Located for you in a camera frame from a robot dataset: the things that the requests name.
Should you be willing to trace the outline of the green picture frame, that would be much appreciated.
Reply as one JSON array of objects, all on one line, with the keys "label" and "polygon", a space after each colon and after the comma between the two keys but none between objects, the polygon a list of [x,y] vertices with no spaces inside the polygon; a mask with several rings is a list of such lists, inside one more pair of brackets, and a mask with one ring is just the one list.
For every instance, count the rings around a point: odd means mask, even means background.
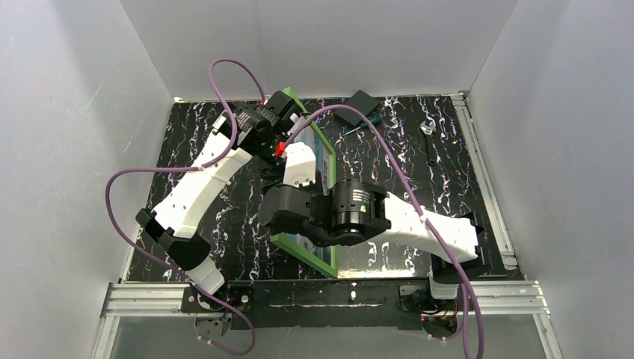
[{"label": "green picture frame", "polygon": [[[278,116],[291,122],[288,135],[295,133],[308,116],[308,111],[290,87],[276,91],[268,99],[267,105]],[[320,185],[321,192],[326,193],[336,182],[337,160],[334,148],[315,123],[302,130],[294,141],[303,143],[305,150],[312,150],[316,169],[313,184]],[[282,233],[279,230],[271,231],[271,242],[324,276],[337,277],[337,252],[334,247],[320,248],[305,236]]]}]

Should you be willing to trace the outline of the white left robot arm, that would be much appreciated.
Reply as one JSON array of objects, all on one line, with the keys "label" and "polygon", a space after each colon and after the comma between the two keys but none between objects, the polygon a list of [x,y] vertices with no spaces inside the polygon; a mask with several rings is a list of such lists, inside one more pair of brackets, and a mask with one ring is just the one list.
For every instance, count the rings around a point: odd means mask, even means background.
[{"label": "white left robot arm", "polygon": [[215,294],[225,283],[211,257],[211,245],[197,232],[214,199],[233,176],[257,157],[274,169],[283,168],[275,151],[303,117],[301,104],[276,91],[260,104],[235,101],[220,112],[197,158],[167,197],[152,209],[140,209],[136,221],[141,238],[153,241],[190,280]]}]

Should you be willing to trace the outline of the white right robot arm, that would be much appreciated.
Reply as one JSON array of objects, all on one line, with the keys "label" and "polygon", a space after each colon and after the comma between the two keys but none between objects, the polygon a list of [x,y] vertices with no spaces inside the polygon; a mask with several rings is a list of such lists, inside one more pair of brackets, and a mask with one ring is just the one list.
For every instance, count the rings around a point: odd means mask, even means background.
[{"label": "white right robot arm", "polygon": [[324,190],[276,184],[265,192],[259,220],[273,234],[303,236],[309,249],[392,242],[430,254],[431,292],[447,299],[445,286],[474,280],[490,270],[474,213],[450,217],[415,208],[385,188],[346,179]]}]

